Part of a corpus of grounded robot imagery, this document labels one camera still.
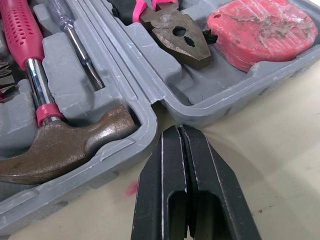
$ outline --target gray plastic compartment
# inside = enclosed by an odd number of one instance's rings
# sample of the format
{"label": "gray plastic compartment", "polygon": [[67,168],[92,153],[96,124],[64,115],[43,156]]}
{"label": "gray plastic compartment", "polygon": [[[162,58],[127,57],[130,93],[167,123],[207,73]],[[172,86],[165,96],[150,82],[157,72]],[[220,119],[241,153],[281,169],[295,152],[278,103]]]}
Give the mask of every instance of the gray plastic compartment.
{"label": "gray plastic compartment", "polygon": [[[0,239],[60,210],[68,201],[96,189],[148,157],[157,134],[151,104],[161,101],[181,124],[202,126],[242,109],[251,99],[275,90],[320,58],[320,37],[314,46],[289,62],[260,62],[245,73],[228,64],[213,48],[212,63],[202,70],[181,66],[163,51],[139,23],[124,26],[107,0],[67,0],[75,29],[106,88],[94,92],[67,38],[38,0],[34,12],[50,36],[43,41],[43,66],[60,110],[73,126],[96,122],[117,104],[130,108],[140,121],[137,132],[102,147],[86,164],[39,186],[0,183]],[[228,0],[184,0],[182,11],[205,29],[212,11]],[[308,0],[292,0],[320,28],[320,8]],[[0,159],[32,143],[37,130],[28,81],[20,94],[0,105]],[[13,117],[26,120],[11,123]]]}

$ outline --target black clamp jaw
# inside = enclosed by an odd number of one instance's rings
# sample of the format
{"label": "black clamp jaw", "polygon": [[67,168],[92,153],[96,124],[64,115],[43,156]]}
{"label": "black clamp jaw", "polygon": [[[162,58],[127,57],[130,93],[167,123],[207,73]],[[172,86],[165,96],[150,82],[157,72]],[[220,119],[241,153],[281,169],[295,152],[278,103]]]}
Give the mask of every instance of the black clamp jaw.
{"label": "black clamp jaw", "polygon": [[235,173],[192,127],[162,133],[139,178],[131,240],[261,240]]}

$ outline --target claw hammer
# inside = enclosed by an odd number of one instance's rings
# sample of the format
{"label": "claw hammer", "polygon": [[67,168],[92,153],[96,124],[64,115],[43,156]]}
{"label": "claw hammer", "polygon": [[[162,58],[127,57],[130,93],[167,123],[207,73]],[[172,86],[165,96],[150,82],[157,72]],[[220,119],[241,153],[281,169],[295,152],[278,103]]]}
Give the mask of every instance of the claw hammer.
{"label": "claw hammer", "polygon": [[74,128],[61,121],[64,116],[49,91],[42,66],[43,36],[27,0],[1,0],[0,11],[9,50],[27,72],[39,127],[27,152],[0,160],[0,181],[45,183],[88,162],[106,143],[123,139],[136,130],[123,105],[114,107],[91,126]]}

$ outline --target pink rubber ring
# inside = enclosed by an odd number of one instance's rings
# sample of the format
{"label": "pink rubber ring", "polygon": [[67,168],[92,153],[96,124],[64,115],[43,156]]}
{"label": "pink rubber ring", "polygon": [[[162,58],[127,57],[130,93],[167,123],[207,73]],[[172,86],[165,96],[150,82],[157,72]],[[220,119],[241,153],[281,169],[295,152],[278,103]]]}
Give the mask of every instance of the pink rubber ring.
{"label": "pink rubber ring", "polygon": [[57,117],[60,119],[63,119],[64,116],[60,112],[58,105],[54,103],[48,103],[44,104],[36,110],[36,119],[38,123],[38,127],[40,128],[42,126],[42,123],[51,117]]}
{"label": "pink rubber ring", "polygon": [[148,4],[144,0],[136,0],[136,5],[132,14],[132,22],[140,23],[140,15],[148,7]]}
{"label": "pink rubber ring", "polygon": [[152,8],[153,10],[155,11],[156,10],[156,7],[157,7],[157,4],[169,4],[169,3],[175,3],[179,6],[179,2],[178,0],[153,0],[152,1]]}

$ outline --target screwdriver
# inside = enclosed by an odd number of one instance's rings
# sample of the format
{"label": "screwdriver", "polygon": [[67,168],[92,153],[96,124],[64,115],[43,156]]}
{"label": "screwdriver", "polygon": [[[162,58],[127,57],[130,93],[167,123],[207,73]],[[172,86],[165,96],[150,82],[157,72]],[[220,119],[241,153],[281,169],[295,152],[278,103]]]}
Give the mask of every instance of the screwdriver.
{"label": "screwdriver", "polygon": [[82,63],[82,65],[84,65],[84,67],[90,74],[89,79],[93,85],[94,90],[98,91],[104,88],[105,86],[75,30],[75,20],[65,0],[46,0],[45,4],[51,14],[53,21],[60,27],[61,31],[63,31],[68,36],[80,62]]}
{"label": "screwdriver", "polygon": [[42,66],[45,57],[43,36],[27,0],[2,0],[0,10],[8,48],[19,67],[28,75],[38,126],[63,119],[48,88]]}

